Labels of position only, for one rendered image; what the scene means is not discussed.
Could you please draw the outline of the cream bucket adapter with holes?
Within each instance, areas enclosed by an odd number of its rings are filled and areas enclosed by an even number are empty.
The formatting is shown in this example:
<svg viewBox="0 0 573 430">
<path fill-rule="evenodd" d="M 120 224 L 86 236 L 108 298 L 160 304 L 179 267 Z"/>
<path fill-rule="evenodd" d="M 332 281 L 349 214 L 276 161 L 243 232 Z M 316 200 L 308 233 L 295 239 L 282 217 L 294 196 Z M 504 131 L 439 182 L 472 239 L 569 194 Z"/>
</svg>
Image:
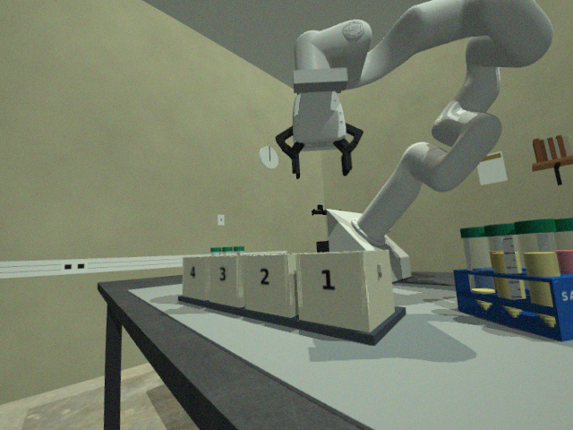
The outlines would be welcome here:
<svg viewBox="0 0 573 430">
<path fill-rule="evenodd" d="M 299 315 L 295 255 L 244 256 L 245 309 L 288 318 Z"/>
<path fill-rule="evenodd" d="M 209 257 L 209 302 L 245 307 L 244 254 Z"/>
<path fill-rule="evenodd" d="M 395 313 L 389 250 L 295 258 L 299 320 L 371 332 Z"/>
<path fill-rule="evenodd" d="M 183 257 L 183 297 L 209 300 L 209 256 Z"/>
</svg>

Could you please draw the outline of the blue tube rack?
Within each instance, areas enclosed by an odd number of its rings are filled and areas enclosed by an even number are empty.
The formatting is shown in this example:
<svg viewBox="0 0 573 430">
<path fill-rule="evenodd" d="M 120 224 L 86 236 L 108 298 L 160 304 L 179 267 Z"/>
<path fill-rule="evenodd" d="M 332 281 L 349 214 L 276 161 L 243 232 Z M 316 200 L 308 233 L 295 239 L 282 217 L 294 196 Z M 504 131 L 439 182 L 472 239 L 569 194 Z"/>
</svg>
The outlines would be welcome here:
<svg viewBox="0 0 573 430">
<path fill-rule="evenodd" d="M 523 273 L 493 273 L 493 269 L 492 271 L 468 271 L 467 269 L 453 271 L 457 292 L 458 311 L 497 323 L 502 323 L 523 331 L 529 331 L 554 340 L 573 340 L 573 274 L 562 273 L 559 277 L 526 276 L 525 268 L 522 268 Z M 468 274 L 515 280 L 522 279 L 549 282 L 553 307 L 532 304 L 530 301 L 529 290 L 527 288 L 526 298 L 516 300 L 498 297 L 497 290 L 495 290 L 496 293 L 491 294 L 471 292 Z M 474 299 L 493 303 L 493 305 L 489 310 L 483 310 L 474 301 Z M 501 307 L 501 305 L 524 311 L 517 318 L 511 317 Z M 556 327 L 547 326 L 535 313 L 555 317 Z"/>
</svg>

